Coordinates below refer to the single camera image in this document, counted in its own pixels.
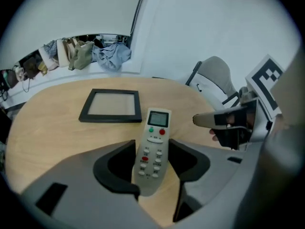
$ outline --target wooden table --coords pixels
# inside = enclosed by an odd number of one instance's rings
[[[139,91],[142,122],[126,124],[81,123],[81,109],[92,88]],[[171,138],[221,147],[207,128],[195,126],[192,117],[212,107],[192,88],[172,80],[105,78],[65,83],[34,95],[20,110],[10,130],[6,174],[12,189],[21,193],[32,181],[71,155],[113,143],[136,140],[139,145],[149,107],[172,111]],[[171,165],[165,179],[139,204],[161,226],[172,224],[179,179]]]

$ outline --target air conditioner remote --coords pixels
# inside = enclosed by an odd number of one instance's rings
[[[141,196],[152,195],[161,185],[168,161],[172,112],[149,108],[146,125],[134,164],[134,181]]]

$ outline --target remote display screen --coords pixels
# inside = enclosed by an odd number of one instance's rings
[[[167,127],[168,114],[151,111],[149,116],[149,125]]]

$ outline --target remote button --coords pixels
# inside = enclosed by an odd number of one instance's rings
[[[163,141],[161,139],[157,139],[157,138],[148,138],[147,141],[150,141],[152,143],[163,143]]]

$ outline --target white chair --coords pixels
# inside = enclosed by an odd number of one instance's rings
[[[239,94],[233,87],[229,66],[219,57],[199,61],[186,85],[199,91],[215,110],[234,107],[239,103]]]

